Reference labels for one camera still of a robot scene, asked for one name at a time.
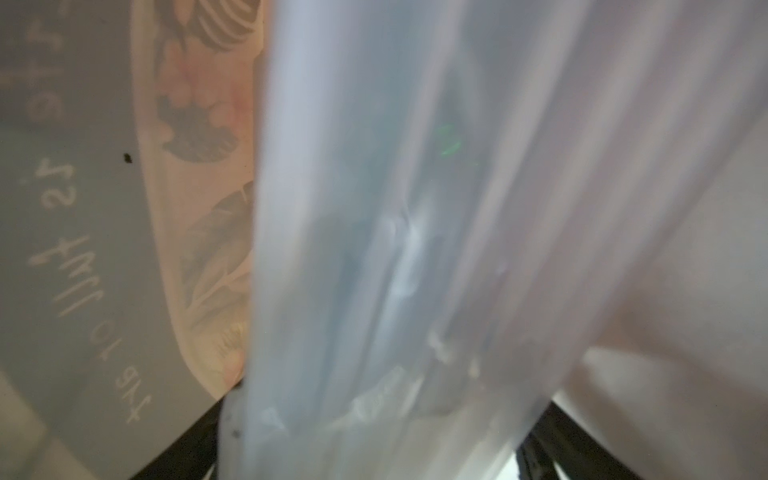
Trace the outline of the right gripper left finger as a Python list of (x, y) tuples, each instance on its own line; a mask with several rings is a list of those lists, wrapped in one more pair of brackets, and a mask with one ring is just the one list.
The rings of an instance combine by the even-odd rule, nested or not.
[(223, 403), (224, 399), (216, 402), (132, 480), (205, 479), (218, 457), (218, 430)]

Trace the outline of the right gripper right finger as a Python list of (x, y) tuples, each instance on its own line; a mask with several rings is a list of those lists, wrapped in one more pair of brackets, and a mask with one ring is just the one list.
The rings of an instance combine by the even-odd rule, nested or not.
[(517, 448), (519, 479), (632, 479), (634, 471), (551, 402)]

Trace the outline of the green pencil case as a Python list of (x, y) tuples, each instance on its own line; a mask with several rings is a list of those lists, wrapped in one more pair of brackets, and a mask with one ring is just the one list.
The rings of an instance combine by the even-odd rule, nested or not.
[(213, 404), (172, 329), (127, 1), (1, 5), (1, 475), (128, 479)]

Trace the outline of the clear ribbed pencil case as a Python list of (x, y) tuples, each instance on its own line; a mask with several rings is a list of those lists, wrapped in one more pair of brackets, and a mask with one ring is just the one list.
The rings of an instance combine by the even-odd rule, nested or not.
[(490, 479), (765, 107), (763, 1), (279, 1), (232, 479)]

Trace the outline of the floral canvas tote bag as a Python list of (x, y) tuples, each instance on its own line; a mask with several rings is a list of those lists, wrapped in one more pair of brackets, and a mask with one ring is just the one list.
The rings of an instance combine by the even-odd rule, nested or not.
[(243, 376), (267, 1), (135, 1), (132, 93), (171, 328), (213, 398)]

